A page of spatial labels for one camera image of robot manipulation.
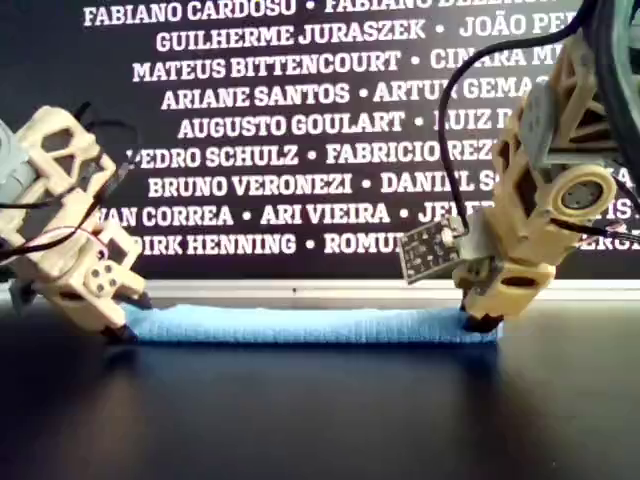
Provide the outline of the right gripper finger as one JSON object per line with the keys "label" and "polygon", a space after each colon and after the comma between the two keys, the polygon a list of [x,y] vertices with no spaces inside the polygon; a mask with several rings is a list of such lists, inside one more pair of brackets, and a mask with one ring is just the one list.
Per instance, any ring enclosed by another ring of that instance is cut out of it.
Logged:
{"label": "right gripper finger", "polygon": [[467,314],[463,329],[465,331],[494,331],[501,324],[500,316],[485,314],[478,318],[467,311],[466,299],[471,291],[482,283],[490,273],[489,259],[474,260],[456,267],[452,274],[454,285],[462,291],[459,309]]}
{"label": "right gripper finger", "polygon": [[554,279],[553,271],[504,271],[471,288],[471,331],[492,332],[519,316]]}

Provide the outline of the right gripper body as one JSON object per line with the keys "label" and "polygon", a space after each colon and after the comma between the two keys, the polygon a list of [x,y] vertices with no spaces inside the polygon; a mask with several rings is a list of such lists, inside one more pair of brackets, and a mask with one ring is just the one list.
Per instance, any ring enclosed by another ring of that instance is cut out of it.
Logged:
{"label": "right gripper body", "polygon": [[490,252],[523,264],[559,266],[576,247],[576,233],[555,226],[551,220],[576,222],[576,210],[550,204],[535,207],[527,217],[520,200],[495,198],[470,216],[471,232],[489,238]]}

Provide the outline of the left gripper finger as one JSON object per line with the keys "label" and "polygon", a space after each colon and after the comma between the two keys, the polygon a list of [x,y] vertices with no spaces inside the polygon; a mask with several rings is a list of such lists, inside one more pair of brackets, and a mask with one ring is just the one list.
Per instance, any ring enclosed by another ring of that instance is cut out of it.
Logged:
{"label": "left gripper finger", "polygon": [[111,299],[91,300],[75,293],[55,294],[51,302],[75,325],[99,334],[111,344],[136,342],[124,309]]}
{"label": "left gripper finger", "polygon": [[146,280],[114,261],[98,261],[85,275],[84,286],[98,298],[110,298],[142,310],[152,308]]}

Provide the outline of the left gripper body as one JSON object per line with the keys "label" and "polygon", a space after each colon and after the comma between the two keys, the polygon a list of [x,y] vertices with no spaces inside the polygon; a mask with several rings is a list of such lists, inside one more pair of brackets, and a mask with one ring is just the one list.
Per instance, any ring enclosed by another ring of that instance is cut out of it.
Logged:
{"label": "left gripper body", "polygon": [[118,222],[102,221],[97,211],[84,219],[90,204],[89,198],[65,199],[43,234],[34,241],[36,246],[55,240],[61,242],[33,257],[38,286],[43,290],[98,300],[101,298],[84,286],[90,267],[98,261],[114,261],[133,271],[133,264],[141,253],[140,246]]}

